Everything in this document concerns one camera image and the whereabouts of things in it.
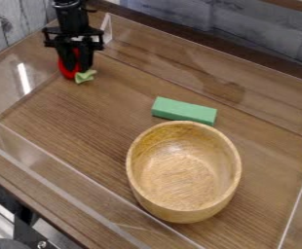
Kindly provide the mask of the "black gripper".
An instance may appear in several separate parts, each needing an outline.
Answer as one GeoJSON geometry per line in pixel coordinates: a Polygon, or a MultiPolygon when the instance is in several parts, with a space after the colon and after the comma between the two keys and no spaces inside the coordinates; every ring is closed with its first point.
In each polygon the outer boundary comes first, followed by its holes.
{"type": "Polygon", "coordinates": [[[88,27],[79,33],[63,32],[59,26],[44,27],[44,46],[56,48],[63,68],[74,71],[76,67],[75,48],[79,47],[80,71],[86,72],[92,66],[94,51],[104,50],[104,31],[88,27]]]}

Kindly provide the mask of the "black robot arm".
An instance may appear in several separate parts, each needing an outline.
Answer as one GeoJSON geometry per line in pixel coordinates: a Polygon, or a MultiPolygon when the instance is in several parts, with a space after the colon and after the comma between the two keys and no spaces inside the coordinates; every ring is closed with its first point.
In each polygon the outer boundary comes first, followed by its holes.
{"type": "Polygon", "coordinates": [[[58,26],[44,27],[44,46],[59,56],[59,70],[66,78],[84,73],[92,66],[94,53],[104,50],[104,31],[88,23],[86,0],[54,0],[58,26]]]}

